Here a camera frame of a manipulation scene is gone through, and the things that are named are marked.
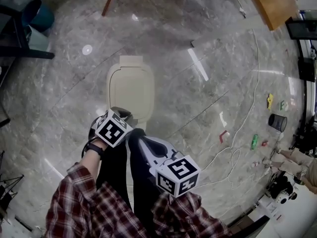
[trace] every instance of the black watch strap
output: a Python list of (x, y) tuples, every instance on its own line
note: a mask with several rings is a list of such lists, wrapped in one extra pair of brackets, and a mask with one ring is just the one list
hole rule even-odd
[(100, 147), (98, 147), (97, 145), (94, 145), (92, 143), (89, 143), (85, 149), (85, 152), (87, 152), (88, 150), (93, 150), (95, 152), (97, 152), (100, 155), (100, 158), (103, 157), (104, 155), (104, 150)]

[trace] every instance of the red plaid shirt sleeve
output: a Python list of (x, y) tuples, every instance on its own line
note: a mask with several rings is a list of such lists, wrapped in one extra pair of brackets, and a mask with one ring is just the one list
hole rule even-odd
[(80, 165), (73, 166), (68, 173), (52, 197), (45, 237), (85, 237), (89, 233), (89, 206), (84, 196), (89, 197), (96, 190), (94, 180)]
[[(227, 226), (219, 219), (211, 217), (202, 207), (200, 196), (191, 192), (170, 200), (168, 193), (160, 195), (152, 208), (156, 233), (161, 237), (209, 237), (231, 236)], [(181, 228), (175, 230), (174, 222)]]
[[(153, 206), (155, 231), (160, 237), (225, 238), (227, 227), (209, 216), (201, 198), (186, 193), (171, 203), (167, 193)], [(68, 170), (53, 195), (46, 219), (48, 238), (149, 237), (139, 219), (105, 181), (100, 189), (80, 164)]]

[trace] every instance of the white round sticker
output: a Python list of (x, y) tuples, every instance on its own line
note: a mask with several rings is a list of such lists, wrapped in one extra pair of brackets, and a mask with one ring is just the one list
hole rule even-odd
[(83, 47), (83, 54), (86, 56), (86, 55), (89, 55), (91, 52), (93, 51), (93, 47), (91, 45), (85, 45)]

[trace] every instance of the marble floor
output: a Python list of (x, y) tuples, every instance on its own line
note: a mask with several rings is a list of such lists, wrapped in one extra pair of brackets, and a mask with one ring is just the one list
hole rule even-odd
[[(106, 110), (105, 80), (120, 55), (140, 55), (155, 75), (155, 110), (147, 134), (167, 139), (205, 168), (195, 190), (214, 217), (230, 223), (258, 199), (269, 179), (264, 166), (279, 133), (270, 113), (288, 117), (282, 145), (290, 145), (303, 111), (298, 51), (286, 27), (265, 26), (228, 34), (192, 48), (205, 31), (243, 19), (236, 0), (69, 0), (56, 12), (50, 31), (53, 60), (21, 59), (0, 92), (12, 121), (0, 130), (4, 176), (24, 174), (10, 208), (29, 225), (45, 226), (50, 200), (66, 170), (79, 161), (92, 120)], [(245, 11), (255, 9), (241, 0)], [(82, 48), (93, 51), (84, 56)], [(269, 93), (272, 110), (266, 108)], [(279, 102), (288, 104), (279, 110)], [(228, 133), (220, 143), (219, 135)], [(267, 147), (250, 150), (254, 134)], [(231, 157), (237, 165), (232, 169)], [(127, 172), (128, 183), (132, 183)]]

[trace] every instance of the wristwatch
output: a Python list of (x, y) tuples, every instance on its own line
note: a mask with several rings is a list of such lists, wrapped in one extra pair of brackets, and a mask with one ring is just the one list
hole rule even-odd
[(84, 152), (87, 152), (88, 150), (93, 150), (93, 151), (95, 151), (96, 153), (99, 154), (100, 160), (102, 160), (103, 157), (104, 157), (105, 151), (104, 151), (101, 147), (99, 147), (99, 146), (93, 144), (92, 142), (93, 142), (94, 140), (89, 140), (89, 141), (87, 142), (87, 144), (85, 145), (85, 147), (84, 147), (84, 149), (83, 149), (82, 157), (83, 157), (83, 155), (84, 155), (84, 154), (83, 154)]

